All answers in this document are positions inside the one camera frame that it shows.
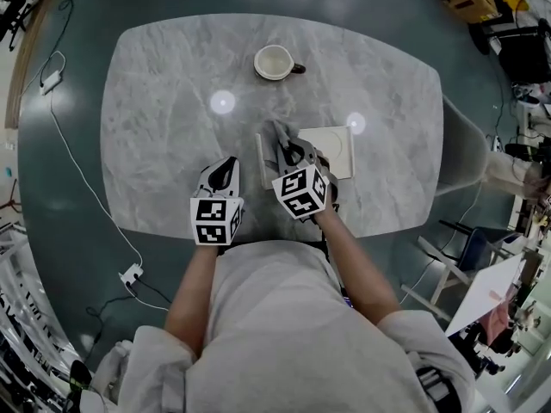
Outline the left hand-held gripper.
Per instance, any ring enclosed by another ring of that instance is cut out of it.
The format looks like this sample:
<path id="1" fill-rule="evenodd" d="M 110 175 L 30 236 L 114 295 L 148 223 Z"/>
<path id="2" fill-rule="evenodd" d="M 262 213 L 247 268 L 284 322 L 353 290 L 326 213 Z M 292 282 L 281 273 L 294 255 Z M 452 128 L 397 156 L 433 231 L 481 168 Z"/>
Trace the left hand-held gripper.
<path id="1" fill-rule="evenodd" d="M 190 199 L 191 228 L 197 245 L 229 246 L 242 222 L 240 162 L 226 157 L 201 173 Z"/>

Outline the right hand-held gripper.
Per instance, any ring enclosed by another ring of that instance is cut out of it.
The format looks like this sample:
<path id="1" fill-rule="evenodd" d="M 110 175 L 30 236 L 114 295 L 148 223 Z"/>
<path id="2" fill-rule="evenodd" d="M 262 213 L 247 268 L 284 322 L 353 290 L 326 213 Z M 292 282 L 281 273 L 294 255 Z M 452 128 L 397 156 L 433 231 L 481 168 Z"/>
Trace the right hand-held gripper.
<path id="1" fill-rule="evenodd" d="M 278 172 L 286 175 L 275 179 L 272 186 L 277 200 L 291 218 L 306 221 L 331 208 L 329 160 L 318 155 L 315 147 L 304 139 L 292 139 L 291 151 L 294 166 L 306 166 L 290 173 L 289 150 L 278 143 Z"/>

